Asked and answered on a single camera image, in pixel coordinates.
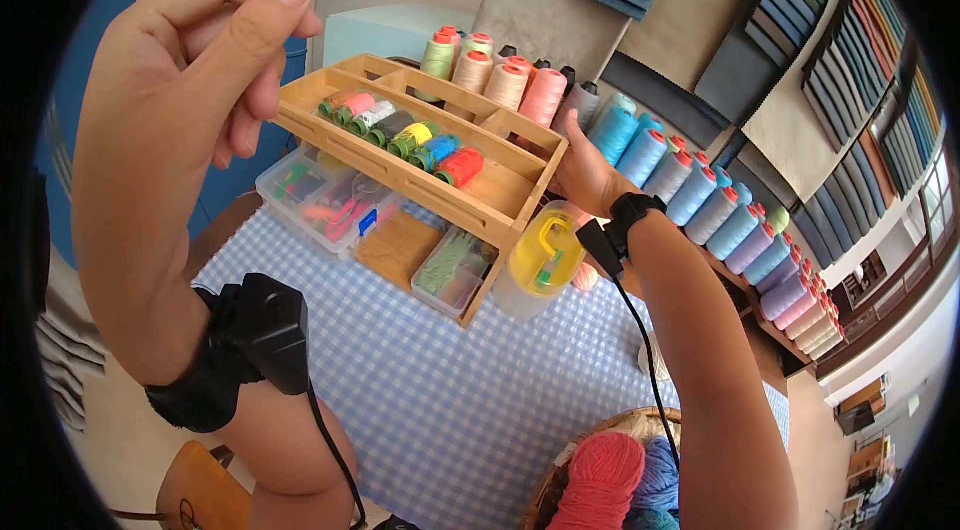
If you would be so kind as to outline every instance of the wooden chair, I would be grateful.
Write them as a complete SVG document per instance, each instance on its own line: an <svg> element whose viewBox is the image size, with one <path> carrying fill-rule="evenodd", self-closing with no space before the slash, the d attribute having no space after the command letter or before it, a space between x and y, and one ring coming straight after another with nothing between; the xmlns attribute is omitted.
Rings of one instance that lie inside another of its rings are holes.
<svg viewBox="0 0 960 530"><path fill-rule="evenodd" d="M118 519L157 521L167 530L246 530L250 493L227 471L234 453L190 440L176 453L156 496L156 513L110 510Z"/></svg>

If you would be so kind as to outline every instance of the white yarn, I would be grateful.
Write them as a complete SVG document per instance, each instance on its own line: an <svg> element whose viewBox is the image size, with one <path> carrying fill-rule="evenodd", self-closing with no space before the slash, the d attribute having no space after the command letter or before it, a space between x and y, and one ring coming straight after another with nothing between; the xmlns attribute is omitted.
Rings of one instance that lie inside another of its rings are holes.
<svg viewBox="0 0 960 530"><path fill-rule="evenodd" d="M654 355L654 377L658 382L663 382L670 379L670 370L666 368L666 361L664 361L664 355L660 351L660 343L657 342L657 335L654 332L648 332L647 336L650 337L650 349L653 351ZM642 344L640 346L640 353L636 356L636 361L640 365L641 371L646 375L650 375L650 363L647 360L647 345Z"/></svg>

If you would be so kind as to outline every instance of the chair backrest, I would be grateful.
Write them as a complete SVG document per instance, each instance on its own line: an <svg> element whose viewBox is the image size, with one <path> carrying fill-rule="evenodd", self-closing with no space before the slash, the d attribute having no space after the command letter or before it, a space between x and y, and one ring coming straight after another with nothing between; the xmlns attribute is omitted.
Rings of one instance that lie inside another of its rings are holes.
<svg viewBox="0 0 960 530"><path fill-rule="evenodd" d="M246 530L250 493L198 441L176 454L156 496L171 530Z"/></svg>

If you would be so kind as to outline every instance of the table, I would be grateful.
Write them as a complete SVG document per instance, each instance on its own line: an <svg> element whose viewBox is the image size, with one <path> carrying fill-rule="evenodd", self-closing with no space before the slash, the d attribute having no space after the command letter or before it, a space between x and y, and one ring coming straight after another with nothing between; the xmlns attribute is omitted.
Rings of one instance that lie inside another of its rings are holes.
<svg viewBox="0 0 960 530"><path fill-rule="evenodd" d="M404 210L442 226L411 202ZM262 208L195 284L219 292L247 272L303 292L310 375L354 444L361 492L424 530L515 527L571 438L655 403L635 362L640 332L606 281L568 288L524 324L488 299L464 330L361 264L324 258ZM672 382L660 389L680 406ZM786 445L789 403L764 389Z"/></svg>

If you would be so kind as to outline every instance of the black cable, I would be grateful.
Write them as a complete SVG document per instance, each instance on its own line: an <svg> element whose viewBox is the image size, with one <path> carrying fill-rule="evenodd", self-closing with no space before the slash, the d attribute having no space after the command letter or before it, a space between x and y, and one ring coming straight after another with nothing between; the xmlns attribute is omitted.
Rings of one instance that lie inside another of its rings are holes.
<svg viewBox="0 0 960 530"><path fill-rule="evenodd" d="M327 446L330 447L330 452L333 453L333 458L337 460L337 464L340 465L340 468L344 471L343 475L346 477L346 483L350 485L350 493L353 494L354 502L357 504L357 509L360 510L360 520L355 524L350 526L350 530L358 530L362 528L367 523L367 512L363 509L363 503L360 501L360 491L357 490L356 482L354 482L354 476L351 474L351 469L347 467L347 462L344 461L344 458L340 454L340 449L337 448L336 443L333 441L333 437L330 436L330 430L327 429L327 425L324 423L324 417L320 413L320 406L317 404L317 393L313 392L313 381L307 382L306 389L307 398L310 399L310 410L313 411L313 417L317 420L317 427L320 428L319 432L323 434L323 439L326 440Z"/></svg>
<svg viewBox="0 0 960 530"><path fill-rule="evenodd" d="M657 378L654 374L654 351L650 346L650 338L647 336L647 328L643 326L643 320L641 316L637 313L637 309L633 306L634 304L630 302L630 296L627 296L627 291L623 290L623 286L620 285L620 280L616 277L611 277L613 283L616 285L618 291L620 291L620 296L623 296L624 302L627 303L627 306L630 307L630 312L633 313L633 318L636 320L636 325L640 326L640 334L643 336L643 342L647 345L647 361L650 364L650 384L654 387L654 398L656 399L656 408L660 411L660 420L663 422L663 428L666 430L666 440L670 441L670 450L673 452L673 461L677 464L677 469L680 470L680 455L677 453L677 443L673 441L673 432L670 431L670 424L667 422L666 411L664 411L664 402L660 398L660 390L657 388Z"/></svg>

